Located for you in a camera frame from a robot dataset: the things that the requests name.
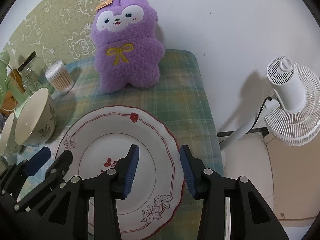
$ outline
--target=fan pole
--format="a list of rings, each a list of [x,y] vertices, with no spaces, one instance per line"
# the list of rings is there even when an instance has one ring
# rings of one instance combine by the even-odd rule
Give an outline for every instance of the fan pole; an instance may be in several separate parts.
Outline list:
[[[271,111],[278,108],[280,106],[279,102],[276,99],[272,99],[271,101],[266,101],[263,110],[261,111],[261,114],[259,116],[259,119],[257,120],[257,123],[261,121],[263,118],[265,118]],[[259,113],[260,109],[258,108],[255,113],[248,118],[248,120],[243,123],[237,130],[235,130],[227,139],[225,139],[223,142],[221,142],[220,150],[223,151],[228,146],[230,146],[235,141],[239,140],[242,136],[244,136],[252,127],[254,124],[254,121],[257,118],[257,115]]]

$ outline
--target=white electric fan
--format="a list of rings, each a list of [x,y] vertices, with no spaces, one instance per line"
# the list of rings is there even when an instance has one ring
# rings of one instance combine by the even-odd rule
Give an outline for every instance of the white electric fan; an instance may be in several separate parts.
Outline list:
[[[226,140],[223,151],[264,118],[269,132],[290,146],[311,141],[320,130],[320,80],[307,67],[287,57],[277,57],[267,68],[267,77],[275,93],[262,107]]]

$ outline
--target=black baseboard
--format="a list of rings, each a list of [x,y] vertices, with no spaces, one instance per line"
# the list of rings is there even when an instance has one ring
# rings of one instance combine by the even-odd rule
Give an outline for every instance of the black baseboard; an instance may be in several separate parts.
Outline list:
[[[226,136],[230,136],[233,132],[234,131],[217,132],[217,136],[218,137],[226,137]],[[262,137],[265,137],[265,136],[267,136],[269,134],[269,131],[268,131],[267,127],[254,128],[254,129],[249,130],[247,133],[254,133],[254,132],[260,132],[262,134]]]

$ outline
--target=plate's inner circle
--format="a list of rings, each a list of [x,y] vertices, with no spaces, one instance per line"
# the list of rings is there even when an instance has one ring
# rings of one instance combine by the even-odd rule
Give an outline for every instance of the plate's inner circle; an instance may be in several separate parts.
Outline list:
[[[85,150],[80,160],[79,176],[88,179],[113,168],[118,159],[126,157],[130,146],[139,146],[139,162],[131,193],[126,200],[116,200],[118,215],[125,215],[139,209],[150,198],[156,183],[156,168],[148,149],[133,136],[110,133],[94,140]]]

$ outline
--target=plaid tablecloth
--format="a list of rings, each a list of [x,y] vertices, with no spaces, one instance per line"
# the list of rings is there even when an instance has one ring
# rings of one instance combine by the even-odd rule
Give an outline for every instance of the plaid tablecloth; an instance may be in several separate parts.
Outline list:
[[[154,87],[138,89],[127,86],[119,92],[103,94],[99,91],[94,57],[68,64],[75,85],[64,96],[53,95],[58,121],[55,133],[46,144],[51,149],[51,159],[34,177],[28,178],[20,196],[44,179],[68,128],[84,114],[111,105],[145,109],[169,128],[180,146],[188,144],[193,155],[202,159],[206,167],[223,175],[217,133],[195,56],[188,51],[166,50],[159,68],[161,77]],[[17,156],[17,162],[30,159],[40,148],[27,147],[22,155]],[[196,239],[201,210],[202,201],[195,201],[185,187],[183,200],[173,219],[150,239]]]

